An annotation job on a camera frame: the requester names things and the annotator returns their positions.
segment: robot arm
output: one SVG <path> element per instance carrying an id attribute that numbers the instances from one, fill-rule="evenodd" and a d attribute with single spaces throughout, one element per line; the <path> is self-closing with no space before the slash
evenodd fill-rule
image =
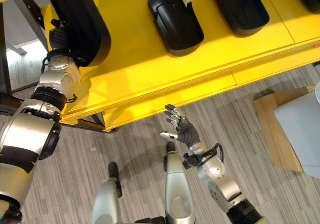
<path id="1" fill-rule="evenodd" d="M 59 139 L 61 111 L 74 96 L 79 70 L 73 58 L 50 57 L 30 99 L 25 100 L 0 135 L 0 219 L 21 221 L 38 160 L 53 154 Z"/>
<path id="2" fill-rule="evenodd" d="M 210 195 L 221 210 L 227 214 L 232 223 L 267 224 L 255 207 L 241 192 L 237 183 L 230 177 L 223 163 L 223 150 L 220 144 L 207 149 L 201 142 L 195 127 L 186 116 L 173 105 L 167 105 L 165 114 L 167 122 L 172 124 L 177 133 L 162 132 L 160 135 L 167 139 L 178 140 L 187 145 L 191 156 L 185 154 L 183 165 L 186 169 L 196 167 L 198 178 L 208 188 Z"/>

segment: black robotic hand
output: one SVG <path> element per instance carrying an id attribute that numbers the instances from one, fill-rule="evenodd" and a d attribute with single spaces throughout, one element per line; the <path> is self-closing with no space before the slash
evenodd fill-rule
<path id="1" fill-rule="evenodd" d="M 200 142 L 199 134 L 196 128 L 190 123 L 187 117 L 177 107 L 171 104 L 165 106 L 165 114 L 169 116 L 166 119 L 173 125 L 177 133 L 161 132 L 160 136 L 167 139 L 178 140 L 187 145 L 188 148 Z"/>

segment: cardboard box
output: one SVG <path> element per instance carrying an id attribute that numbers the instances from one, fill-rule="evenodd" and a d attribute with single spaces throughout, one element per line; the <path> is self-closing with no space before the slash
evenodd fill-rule
<path id="1" fill-rule="evenodd" d="M 253 101 L 268 144 L 270 155 L 273 159 L 274 165 L 277 167 L 288 170 L 303 171 L 296 153 L 294 152 L 273 111 L 276 107 L 301 97 L 313 90 L 315 90 L 315 86 L 303 87 L 273 93 Z"/>

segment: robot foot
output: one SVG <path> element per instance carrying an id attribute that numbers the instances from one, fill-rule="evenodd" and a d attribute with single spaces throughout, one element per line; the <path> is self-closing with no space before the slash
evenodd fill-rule
<path id="1" fill-rule="evenodd" d="M 115 162 L 111 162 L 109 165 L 108 165 L 108 172 L 109 172 L 109 178 L 115 178 L 116 181 L 116 189 L 117 189 L 117 195 L 118 195 L 118 198 L 122 197 L 122 188 L 121 188 L 121 185 L 120 185 L 120 180 L 119 180 L 119 169 L 118 169 L 118 166 Z"/>

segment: silver robot leg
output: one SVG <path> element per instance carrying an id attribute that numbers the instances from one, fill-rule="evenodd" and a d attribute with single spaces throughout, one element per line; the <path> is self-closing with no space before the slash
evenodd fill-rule
<path id="1" fill-rule="evenodd" d="M 177 151 L 167 154 L 165 208 L 168 224 L 194 224 L 195 208 L 185 175 L 185 168 Z"/>
<path id="2" fill-rule="evenodd" d="M 116 178 L 110 178 L 100 186 L 92 208 L 92 224 L 121 223 L 116 180 Z"/>

